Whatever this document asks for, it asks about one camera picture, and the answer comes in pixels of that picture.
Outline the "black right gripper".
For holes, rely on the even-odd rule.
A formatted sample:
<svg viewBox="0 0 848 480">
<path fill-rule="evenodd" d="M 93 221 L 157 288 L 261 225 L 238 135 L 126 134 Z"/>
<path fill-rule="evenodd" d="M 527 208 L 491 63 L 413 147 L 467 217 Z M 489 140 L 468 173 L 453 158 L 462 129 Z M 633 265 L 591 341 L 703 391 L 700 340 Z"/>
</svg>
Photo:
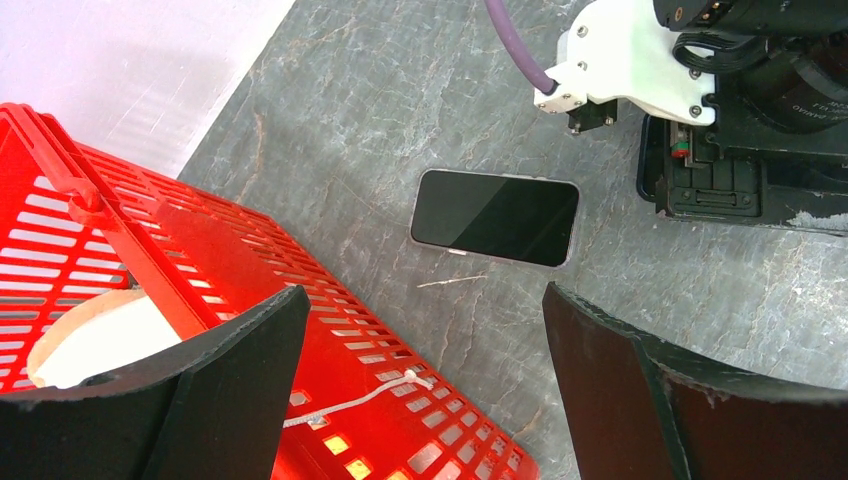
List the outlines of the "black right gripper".
<svg viewBox="0 0 848 480">
<path fill-rule="evenodd" d="M 847 125 L 787 134 L 758 118 L 724 85 L 703 100 L 714 124 L 689 128 L 692 162 L 672 155 L 684 127 L 647 115 L 636 177 L 639 196 L 677 221 L 847 234 Z"/>
</svg>

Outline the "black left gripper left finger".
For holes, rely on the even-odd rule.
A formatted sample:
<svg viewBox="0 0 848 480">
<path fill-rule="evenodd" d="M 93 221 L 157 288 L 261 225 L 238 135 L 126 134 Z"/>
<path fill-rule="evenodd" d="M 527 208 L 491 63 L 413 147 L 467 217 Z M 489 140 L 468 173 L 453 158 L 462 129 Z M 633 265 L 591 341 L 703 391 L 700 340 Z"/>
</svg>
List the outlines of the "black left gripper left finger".
<svg viewBox="0 0 848 480">
<path fill-rule="evenodd" d="M 81 384 L 1 398 L 5 479 L 267 479 L 310 301 L 285 288 Z"/>
</svg>

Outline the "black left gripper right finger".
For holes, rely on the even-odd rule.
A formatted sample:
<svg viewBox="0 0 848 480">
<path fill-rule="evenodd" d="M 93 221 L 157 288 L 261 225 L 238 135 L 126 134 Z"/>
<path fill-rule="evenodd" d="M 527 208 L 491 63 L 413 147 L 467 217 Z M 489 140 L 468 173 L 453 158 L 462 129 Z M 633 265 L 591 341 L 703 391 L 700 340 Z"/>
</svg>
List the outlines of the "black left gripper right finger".
<svg viewBox="0 0 848 480">
<path fill-rule="evenodd" d="M 847 394 L 710 359 L 550 283 L 543 316 L 584 479 L 843 479 Z"/>
</svg>

